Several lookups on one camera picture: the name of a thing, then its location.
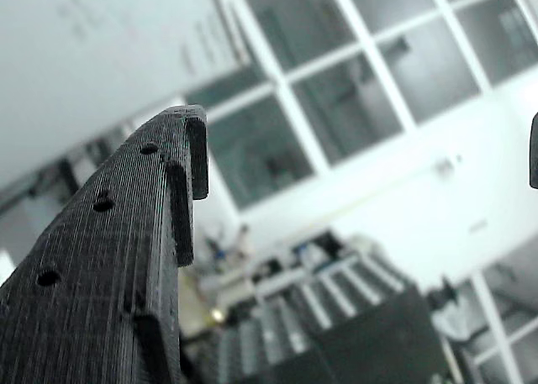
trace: black object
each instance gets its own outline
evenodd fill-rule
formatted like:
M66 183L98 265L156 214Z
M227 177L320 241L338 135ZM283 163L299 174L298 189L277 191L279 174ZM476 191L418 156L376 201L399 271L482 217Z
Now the black object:
M426 295L426 302L432 311L441 310L449 302L458 303L457 292L448 279L443 276L443 287L430 290Z
M529 150L530 186L538 189L538 114L532 120Z
M200 107L132 134L0 287L0 383L177 382L177 267L207 194Z
M342 243L335 237L331 231L326 231L320 235L304 241L303 243L293 247L293 253L298 254L300 250L307 244L314 243L318 247L324 250L325 254L331 260L337 260L339 258L340 251L344 248Z

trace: equipment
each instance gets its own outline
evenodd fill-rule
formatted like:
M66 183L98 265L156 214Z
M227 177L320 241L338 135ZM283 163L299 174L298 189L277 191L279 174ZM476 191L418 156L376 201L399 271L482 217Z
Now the equipment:
M177 267L208 195L206 121L172 107L75 194L0 287L1 383L178 382Z
M336 261L218 332L208 384L445 382L450 369L416 286L376 255Z

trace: window frame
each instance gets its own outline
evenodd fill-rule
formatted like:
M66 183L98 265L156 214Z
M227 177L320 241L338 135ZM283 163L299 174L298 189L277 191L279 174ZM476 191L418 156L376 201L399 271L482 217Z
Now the window frame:
M437 18L443 18L451 31L456 44L462 51L463 58L479 87L477 97L483 97L489 94L493 88L488 80L486 71L483 69L476 52L472 48L471 42L465 34L462 25L457 19L457 11L470 6L478 5L487 0L433 0L435 8L422 13L419 16L403 21L388 29L381 30L375 34L371 33L361 16L359 9L353 0L334 0L336 7L340 10L346 26L351 31L354 41L337 47L333 50L323 53L322 55L309 60L293 69L284 71L278 62L276 54L267 40L264 32L256 20L256 16L248 3L248 0L224 0L235 14L237 26L242 29L244 36L250 43L253 55L256 56L261 69L266 73L267 80L262 84L251 87L239 94L230 97L212 108L208 108L208 122L217 122L222 118L233 116L238 110L248 107L262 99L274 95L282 107L283 114L289 122L292 132L298 139L299 147L303 151L313 175L301 181L296 182L293 186L275 192L270 197L261 199L256 203L239 209L233 200L233 195L227 187L222 174L218 170L216 161L213 161L212 172L217 176L218 184L221 191L225 192L228 199L231 199L235 211L238 215L248 217L249 213L255 213L257 209L263 208L268 203L274 203L284 200L290 196L290 193L297 190L308 189L308 185L323 179L331 178L336 169L347 167L349 164L361 163L361 159L375 155L380 150L374 145L371 149L357 152L331 165L327 156L318 141L317 136L310 124L308 117L293 91L293 86L302 80L308 79L331 67L338 66L359 54L363 54L370 63L376 78L378 79L383 91L385 92L389 103L393 107L397 120L402 126L403 135L401 139L407 139L414 136L425 125L434 123L436 118L443 118L445 113L450 113L454 108L462 105L455 103L450 108L436 114L432 119L418 124L413 117L411 110L402 94L397 82L382 57L380 44L384 41L393 39L405 32L427 24ZM534 22L531 11L526 6L525 0L515 0L519 9L525 17L526 23L536 40L538 40L538 28ZM395 141L401 140L397 135L391 139L382 142L383 146L393 145L400 146Z

